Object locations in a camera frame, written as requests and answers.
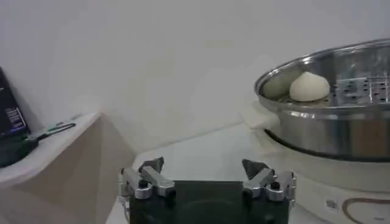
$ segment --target white wall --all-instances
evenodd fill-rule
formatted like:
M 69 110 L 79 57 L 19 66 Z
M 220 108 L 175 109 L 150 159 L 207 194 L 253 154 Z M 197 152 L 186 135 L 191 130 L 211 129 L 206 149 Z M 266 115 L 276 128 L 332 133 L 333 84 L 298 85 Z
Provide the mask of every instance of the white wall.
M 239 122 L 255 79 L 285 60 L 390 34 L 386 0 L 0 6 L 0 65 L 32 117 L 101 107 L 136 151 Z

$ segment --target pot rim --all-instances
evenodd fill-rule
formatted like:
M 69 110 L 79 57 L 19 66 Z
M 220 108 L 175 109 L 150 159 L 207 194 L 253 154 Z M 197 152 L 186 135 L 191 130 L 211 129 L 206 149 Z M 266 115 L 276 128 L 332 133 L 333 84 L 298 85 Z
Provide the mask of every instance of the pot rim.
M 390 110 L 390 103 L 373 103 L 370 105 L 343 105 L 343 106 L 330 106 L 325 108 L 312 107 L 308 105 L 296 105 L 293 103 L 282 103 L 266 98 L 260 94 L 264 84 L 271 78 L 275 77 L 280 71 L 295 66 L 305 61 L 312 61 L 315 58 L 321 58 L 326 55 L 345 55 L 351 54 L 354 51 L 360 51 L 363 49 L 377 48 L 377 47 L 390 47 L 390 38 L 377 39 L 372 41 L 366 41 L 357 44 L 346 45 L 342 47 L 329 48 L 323 51 L 318 51 L 313 54 L 305 55 L 293 59 L 289 62 L 281 64 L 274 69 L 265 72 L 261 75 L 254 84 L 254 91 L 258 96 L 259 102 L 271 111 L 299 111 L 308 114 L 361 114 L 361 113 L 375 113 L 378 111 Z

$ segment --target pot handle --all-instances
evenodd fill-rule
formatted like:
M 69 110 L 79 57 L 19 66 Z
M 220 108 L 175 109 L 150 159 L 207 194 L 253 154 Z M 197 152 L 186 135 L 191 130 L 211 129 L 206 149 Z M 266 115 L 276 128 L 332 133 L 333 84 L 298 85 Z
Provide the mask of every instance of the pot handle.
M 269 129 L 279 124 L 278 116 L 263 107 L 258 101 L 252 102 L 240 112 L 244 123 L 252 130 Z

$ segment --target metal bracket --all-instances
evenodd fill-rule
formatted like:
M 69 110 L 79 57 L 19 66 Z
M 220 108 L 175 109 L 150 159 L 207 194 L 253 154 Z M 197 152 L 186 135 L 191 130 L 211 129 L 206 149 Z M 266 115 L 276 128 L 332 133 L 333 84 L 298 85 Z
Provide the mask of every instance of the metal bracket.
M 152 185 L 143 180 L 131 167 L 122 170 L 122 186 L 120 194 L 134 194 L 136 199 L 147 199 L 152 196 Z
M 151 166 L 143 167 L 141 176 L 157 188 L 157 194 L 160 196 L 167 197 L 171 192 L 175 191 L 175 182 L 166 179 Z
M 261 189 L 264 188 L 265 185 L 273 182 L 274 174 L 274 170 L 268 168 L 262 169 L 251 180 L 243 182 L 243 191 L 249 192 L 252 195 L 252 198 L 260 196 Z
M 274 182 L 267 185 L 266 192 L 271 201 L 295 200 L 297 180 L 292 171 L 283 172 Z

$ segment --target countertop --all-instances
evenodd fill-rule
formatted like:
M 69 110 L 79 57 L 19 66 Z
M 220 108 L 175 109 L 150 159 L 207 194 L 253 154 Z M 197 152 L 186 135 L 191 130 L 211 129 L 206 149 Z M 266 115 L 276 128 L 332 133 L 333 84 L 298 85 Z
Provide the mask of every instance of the countertop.
M 269 149 L 262 149 L 252 138 L 245 125 L 236 125 L 139 154 L 133 168 L 139 167 L 145 160 L 163 156 L 165 164 L 161 174 L 170 179 L 244 181 L 247 177 L 241 160 L 258 160 L 270 153 Z M 328 223 L 299 205 L 292 209 L 289 222 Z M 115 201 L 106 224 L 126 223 L 123 208 Z
M 22 183 L 38 175 L 72 142 L 99 118 L 99 113 L 86 114 L 73 122 L 76 126 L 39 142 L 29 155 L 11 166 L 0 169 L 0 189 Z

